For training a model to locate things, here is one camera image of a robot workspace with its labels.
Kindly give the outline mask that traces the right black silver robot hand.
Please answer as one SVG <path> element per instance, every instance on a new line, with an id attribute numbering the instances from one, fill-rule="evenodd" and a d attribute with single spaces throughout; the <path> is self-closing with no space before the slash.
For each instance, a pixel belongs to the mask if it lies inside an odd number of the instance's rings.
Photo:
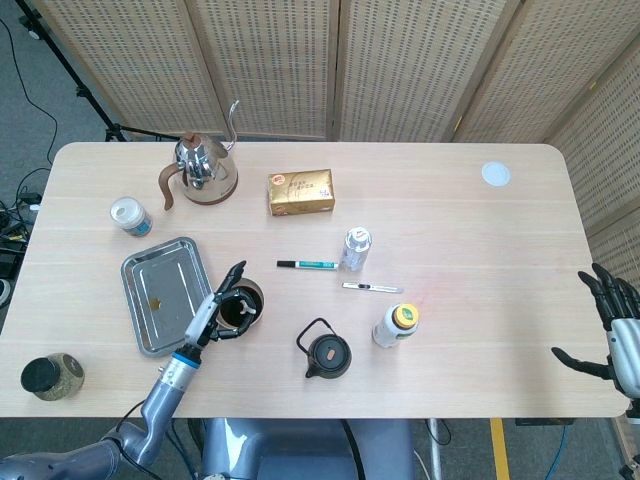
<path id="1" fill-rule="evenodd" d="M 614 277 L 598 263 L 591 265 L 595 277 L 579 271 L 579 279 L 594 299 L 606 335 L 607 363 L 578 360 L 559 347 L 553 355 L 566 367 L 605 381 L 631 401 L 640 401 L 640 292 L 629 282 Z"/>

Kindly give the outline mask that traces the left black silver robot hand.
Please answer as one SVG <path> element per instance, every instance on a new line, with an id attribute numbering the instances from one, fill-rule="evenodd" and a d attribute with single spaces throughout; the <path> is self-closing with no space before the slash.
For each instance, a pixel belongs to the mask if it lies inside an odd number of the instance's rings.
<path id="1" fill-rule="evenodd" d="M 200 304 L 185 331 L 184 341 L 193 348 L 203 349 L 210 341 L 229 340 L 243 335 L 251 326 L 253 315 L 245 315 L 238 328 L 219 329 L 217 315 L 221 306 L 235 298 L 245 299 L 255 308 L 252 298 L 245 292 L 234 288 L 244 274 L 246 261 L 233 265 L 216 291 L 209 294 Z"/>

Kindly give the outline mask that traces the cup of dark coffee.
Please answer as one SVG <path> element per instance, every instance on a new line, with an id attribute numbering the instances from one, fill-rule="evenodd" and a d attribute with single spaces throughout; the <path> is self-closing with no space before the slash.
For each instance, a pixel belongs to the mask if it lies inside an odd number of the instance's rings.
<path id="1" fill-rule="evenodd" d="M 264 295 L 259 285 L 251 279 L 242 278 L 234 285 L 234 288 L 245 292 L 252 298 L 256 310 L 252 323 L 259 321 L 264 308 Z M 218 324 L 224 328 L 238 328 L 244 320 L 243 309 L 244 305 L 241 298 L 227 301 L 221 306 L 217 315 Z"/>

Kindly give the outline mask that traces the rectangular stainless steel tray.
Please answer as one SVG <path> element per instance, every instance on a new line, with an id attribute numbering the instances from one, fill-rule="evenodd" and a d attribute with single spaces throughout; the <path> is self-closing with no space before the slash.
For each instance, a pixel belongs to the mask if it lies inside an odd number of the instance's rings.
<path id="1" fill-rule="evenodd" d="M 172 353 L 212 292 L 195 241 L 177 237 L 134 253 L 120 272 L 140 352 L 148 357 Z"/>

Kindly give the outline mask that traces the white green marker pen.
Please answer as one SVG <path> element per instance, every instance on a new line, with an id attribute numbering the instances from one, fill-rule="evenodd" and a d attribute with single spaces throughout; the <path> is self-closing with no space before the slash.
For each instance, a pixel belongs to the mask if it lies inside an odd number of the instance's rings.
<path id="1" fill-rule="evenodd" d="M 309 269 L 309 270 L 337 270 L 338 269 L 338 264 L 335 262 L 303 261 L 303 260 L 277 260 L 276 266 L 279 268 Z"/>

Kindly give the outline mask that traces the white jar with blue label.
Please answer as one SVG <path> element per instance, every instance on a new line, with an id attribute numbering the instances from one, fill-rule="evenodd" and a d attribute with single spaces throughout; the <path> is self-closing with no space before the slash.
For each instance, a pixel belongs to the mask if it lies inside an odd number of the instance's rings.
<path id="1" fill-rule="evenodd" d="M 145 236 L 151 232 L 152 219 L 142 204 L 132 197 L 121 197 L 111 206 L 113 222 L 132 236 Z"/>

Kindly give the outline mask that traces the black cast iron teapot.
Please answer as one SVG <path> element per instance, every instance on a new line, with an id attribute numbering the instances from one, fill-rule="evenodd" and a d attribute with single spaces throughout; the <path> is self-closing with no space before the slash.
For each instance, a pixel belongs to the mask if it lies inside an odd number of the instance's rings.
<path id="1" fill-rule="evenodd" d="M 323 324 L 328 333 L 316 337 L 309 347 L 303 346 L 302 338 L 318 323 Z M 335 379 L 342 376 L 351 365 L 352 353 L 348 343 L 324 318 L 316 318 L 310 322 L 297 336 L 296 346 L 306 356 L 305 377 L 307 379 L 313 377 Z"/>

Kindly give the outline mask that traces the steel gooseneck kettle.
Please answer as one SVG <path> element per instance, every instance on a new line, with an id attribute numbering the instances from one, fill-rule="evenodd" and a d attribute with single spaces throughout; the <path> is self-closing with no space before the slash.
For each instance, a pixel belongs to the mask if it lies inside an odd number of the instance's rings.
<path id="1" fill-rule="evenodd" d="M 176 143 L 175 161 L 159 174 L 158 185 L 164 197 L 164 210 L 174 205 L 170 179 L 180 174 L 178 185 L 184 196 L 199 205 L 215 205 L 229 198 L 238 185 L 238 171 L 232 158 L 237 142 L 234 114 L 239 105 L 234 100 L 229 108 L 228 127 L 231 140 L 227 144 L 204 133 L 185 133 Z"/>

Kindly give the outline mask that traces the black lidded spice jar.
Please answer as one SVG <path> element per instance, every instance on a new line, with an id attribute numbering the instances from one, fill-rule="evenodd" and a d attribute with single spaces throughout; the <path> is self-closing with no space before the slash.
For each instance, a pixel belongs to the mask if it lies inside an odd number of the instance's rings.
<path id="1" fill-rule="evenodd" d="M 70 354 L 58 352 L 31 360 L 22 370 L 22 388 L 44 401 L 74 396 L 82 387 L 85 372 Z"/>

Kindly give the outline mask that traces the gold tissue pack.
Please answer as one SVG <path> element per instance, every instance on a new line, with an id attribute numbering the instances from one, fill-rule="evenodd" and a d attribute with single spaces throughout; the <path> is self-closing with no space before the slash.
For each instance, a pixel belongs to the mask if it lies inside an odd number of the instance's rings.
<path id="1" fill-rule="evenodd" d="M 272 216 L 330 212 L 335 206 L 330 169 L 270 174 L 267 186 Z"/>

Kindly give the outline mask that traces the clear plastic water bottle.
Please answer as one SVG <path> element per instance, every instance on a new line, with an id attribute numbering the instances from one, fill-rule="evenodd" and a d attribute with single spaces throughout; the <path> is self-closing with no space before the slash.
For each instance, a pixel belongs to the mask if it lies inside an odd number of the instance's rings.
<path id="1" fill-rule="evenodd" d="M 372 235 L 362 226 L 351 228 L 345 235 L 340 265 L 349 271 L 361 271 L 372 245 Z"/>

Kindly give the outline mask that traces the silver utility knife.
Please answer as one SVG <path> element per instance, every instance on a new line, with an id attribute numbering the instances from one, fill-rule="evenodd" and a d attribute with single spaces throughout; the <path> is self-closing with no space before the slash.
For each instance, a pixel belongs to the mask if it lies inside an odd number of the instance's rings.
<path id="1" fill-rule="evenodd" d="M 400 288 L 400 287 L 373 285 L 373 284 L 358 283 L 358 282 L 343 282 L 342 287 L 345 289 L 372 291 L 372 292 L 379 292 L 379 293 L 390 293 L 390 294 L 403 293 L 403 288 Z"/>

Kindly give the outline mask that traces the yellow capped tea bottle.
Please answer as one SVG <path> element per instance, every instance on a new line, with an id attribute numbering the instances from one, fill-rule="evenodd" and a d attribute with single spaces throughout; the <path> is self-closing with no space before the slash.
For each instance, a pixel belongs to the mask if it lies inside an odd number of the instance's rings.
<path id="1" fill-rule="evenodd" d="M 380 347 L 391 348 L 412 336 L 418 329 L 419 310 L 411 303 L 389 307 L 384 317 L 372 329 L 373 341 Z"/>

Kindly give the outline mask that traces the black tripod stand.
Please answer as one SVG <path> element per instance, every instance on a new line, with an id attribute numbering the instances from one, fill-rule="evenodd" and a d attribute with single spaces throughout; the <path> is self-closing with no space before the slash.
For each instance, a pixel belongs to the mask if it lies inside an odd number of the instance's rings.
<path id="1" fill-rule="evenodd" d="M 178 140 L 178 137 L 174 135 L 134 128 L 134 127 L 121 125 L 119 123 L 113 122 L 109 117 L 109 115 L 107 114 L 106 110 L 95 98 L 91 89 L 83 82 L 79 74 L 73 68 L 73 66 L 68 61 L 66 56 L 63 54 L 61 49 L 58 47 L 56 42 L 53 40 L 51 35 L 46 31 L 45 27 L 40 22 L 39 17 L 36 15 L 35 10 L 28 6 L 26 0 L 14 0 L 14 2 L 20 8 L 22 13 L 26 16 L 28 23 L 33 27 L 33 30 L 37 33 L 39 38 L 45 42 L 49 50 L 54 54 L 58 62 L 64 68 L 68 76 L 75 83 L 76 96 L 79 98 L 84 98 L 93 108 L 95 113 L 100 117 L 102 122 L 105 124 L 105 127 L 106 127 L 105 141 L 106 142 L 109 142 L 112 140 L 117 140 L 119 142 L 127 142 L 128 139 L 124 135 L 125 132 L 152 137 L 157 142 L 162 140 L 168 140 L 168 141 Z"/>

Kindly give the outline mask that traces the woven wooden folding screen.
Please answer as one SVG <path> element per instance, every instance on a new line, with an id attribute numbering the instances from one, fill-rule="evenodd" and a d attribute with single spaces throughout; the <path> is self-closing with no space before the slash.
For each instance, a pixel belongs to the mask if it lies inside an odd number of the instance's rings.
<path id="1" fill-rule="evenodd" d="M 115 118 L 329 141 L 548 143 L 640 282 L 640 0 L 29 0 Z"/>

